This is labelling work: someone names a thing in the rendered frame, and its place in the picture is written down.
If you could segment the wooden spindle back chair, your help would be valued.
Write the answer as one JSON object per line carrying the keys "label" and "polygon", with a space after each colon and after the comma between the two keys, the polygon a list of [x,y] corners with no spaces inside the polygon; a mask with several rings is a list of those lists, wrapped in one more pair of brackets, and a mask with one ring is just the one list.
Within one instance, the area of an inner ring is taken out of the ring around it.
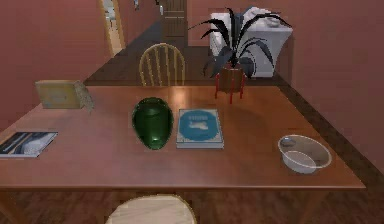
{"label": "wooden spindle back chair", "polygon": [[140,57],[139,75],[143,86],[184,85],[186,78],[184,56],[171,44],[154,44]]}

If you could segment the pale wooden chair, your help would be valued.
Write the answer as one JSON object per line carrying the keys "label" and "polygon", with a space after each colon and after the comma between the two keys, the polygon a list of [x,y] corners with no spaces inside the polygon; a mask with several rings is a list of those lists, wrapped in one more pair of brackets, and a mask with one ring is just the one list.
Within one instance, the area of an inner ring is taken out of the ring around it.
{"label": "pale wooden chair", "polygon": [[174,194],[130,199],[109,215],[105,224],[198,224],[191,206]]}

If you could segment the brown wooden table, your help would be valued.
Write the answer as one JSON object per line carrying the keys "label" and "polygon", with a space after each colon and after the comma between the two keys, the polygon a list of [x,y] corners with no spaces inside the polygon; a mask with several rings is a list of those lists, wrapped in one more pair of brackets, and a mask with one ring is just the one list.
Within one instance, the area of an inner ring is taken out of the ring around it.
{"label": "brown wooden table", "polygon": [[[249,87],[234,101],[211,86],[92,86],[89,92],[92,112],[37,106],[0,133],[0,142],[18,131],[58,134],[35,159],[0,159],[0,191],[300,189],[308,198],[292,224],[305,224],[329,191],[364,186],[340,157],[312,175],[284,165],[277,148],[281,136],[319,135],[274,86]],[[144,147],[132,111],[150,96],[166,100],[173,111],[217,109],[223,149],[182,150],[173,141],[159,151]]]}

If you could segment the dark photo magazine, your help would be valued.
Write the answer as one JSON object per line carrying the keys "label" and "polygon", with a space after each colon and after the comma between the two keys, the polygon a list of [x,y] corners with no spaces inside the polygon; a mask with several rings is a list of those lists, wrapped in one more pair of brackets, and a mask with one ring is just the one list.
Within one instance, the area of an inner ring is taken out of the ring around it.
{"label": "dark photo magazine", "polygon": [[15,132],[0,141],[0,158],[36,158],[57,135],[57,132]]}

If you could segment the tan cardboard box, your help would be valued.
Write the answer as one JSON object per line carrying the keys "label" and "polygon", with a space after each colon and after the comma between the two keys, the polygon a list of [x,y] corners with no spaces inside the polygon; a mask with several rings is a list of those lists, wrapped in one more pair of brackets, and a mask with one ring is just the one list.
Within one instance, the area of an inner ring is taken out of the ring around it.
{"label": "tan cardboard box", "polygon": [[94,109],[93,99],[80,80],[39,80],[35,87],[44,109]]}

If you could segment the green glass vase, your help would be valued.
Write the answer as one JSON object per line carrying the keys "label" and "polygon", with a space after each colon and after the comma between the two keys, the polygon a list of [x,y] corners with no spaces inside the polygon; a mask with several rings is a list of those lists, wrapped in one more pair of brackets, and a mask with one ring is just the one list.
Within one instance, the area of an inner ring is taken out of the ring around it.
{"label": "green glass vase", "polygon": [[145,147],[160,150],[168,142],[173,129],[173,112],[167,102],[158,97],[139,101],[132,113],[132,127]]}

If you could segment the dark leafed potted plant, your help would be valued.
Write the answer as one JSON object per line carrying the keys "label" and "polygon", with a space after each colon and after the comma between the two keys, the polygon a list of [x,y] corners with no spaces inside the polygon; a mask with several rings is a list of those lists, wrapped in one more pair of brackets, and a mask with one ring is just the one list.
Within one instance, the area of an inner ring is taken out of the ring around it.
{"label": "dark leafed potted plant", "polygon": [[292,26],[280,17],[271,14],[272,12],[262,15],[256,15],[251,20],[247,21],[244,27],[242,27],[243,15],[235,13],[231,8],[228,8],[230,14],[231,24],[231,40],[229,40],[229,31],[222,20],[211,19],[211,17],[205,21],[201,21],[189,29],[193,29],[197,26],[208,24],[209,28],[201,36],[205,38],[211,33],[220,33],[225,40],[226,45],[221,49],[217,56],[212,54],[211,58],[205,63],[203,67],[203,74],[206,74],[209,66],[212,66],[211,77],[215,78],[215,97],[218,97],[218,93],[226,93],[230,95],[230,99],[233,99],[235,93],[239,93],[240,97],[243,97],[245,79],[252,79],[252,74],[256,70],[256,62],[252,62],[251,58],[243,57],[244,52],[251,53],[246,50],[249,46],[257,44],[264,54],[268,57],[271,63],[272,57],[267,46],[260,40],[256,42],[250,42],[243,48],[243,51],[239,54],[240,41],[247,31],[247,29],[261,18],[275,18],[279,19],[282,23],[292,28]]}

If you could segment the pale wooden door frame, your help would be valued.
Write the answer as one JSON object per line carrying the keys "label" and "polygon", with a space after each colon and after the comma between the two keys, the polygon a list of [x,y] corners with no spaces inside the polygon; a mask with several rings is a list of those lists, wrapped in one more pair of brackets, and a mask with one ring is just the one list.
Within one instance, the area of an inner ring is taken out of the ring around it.
{"label": "pale wooden door frame", "polygon": [[98,0],[104,34],[111,57],[115,57],[125,48],[124,33],[118,0]]}

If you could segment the blue hardcover book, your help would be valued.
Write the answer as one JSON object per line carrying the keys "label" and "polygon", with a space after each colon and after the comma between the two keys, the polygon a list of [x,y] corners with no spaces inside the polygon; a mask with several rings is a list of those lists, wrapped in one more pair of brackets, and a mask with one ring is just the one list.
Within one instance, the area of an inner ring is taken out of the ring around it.
{"label": "blue hardcover book", "polygon": [[224,138],[217,109],[180,109],[178,149],[223,149]]}

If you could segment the dark wooden door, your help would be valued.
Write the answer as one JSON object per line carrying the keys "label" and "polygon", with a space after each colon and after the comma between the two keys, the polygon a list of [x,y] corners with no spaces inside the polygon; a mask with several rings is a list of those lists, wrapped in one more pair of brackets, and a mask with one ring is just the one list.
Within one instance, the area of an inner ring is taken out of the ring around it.
{"label": "dark wooden door", "polygon": [[166,38],[184,37],[187,30],[187,0],[161,0],[162,29]]}

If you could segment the clear glass bowl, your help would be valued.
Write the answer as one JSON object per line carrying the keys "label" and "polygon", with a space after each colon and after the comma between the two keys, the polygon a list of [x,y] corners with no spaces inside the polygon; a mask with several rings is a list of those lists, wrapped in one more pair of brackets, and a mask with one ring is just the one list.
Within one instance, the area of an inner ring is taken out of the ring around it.
{"label": "clear glass bowl", "polygon": [[333,160],[327,147],[303,135],[285,135],[279,139],[277,147],[283,163],[300,174],[312,174],[328,167]]}

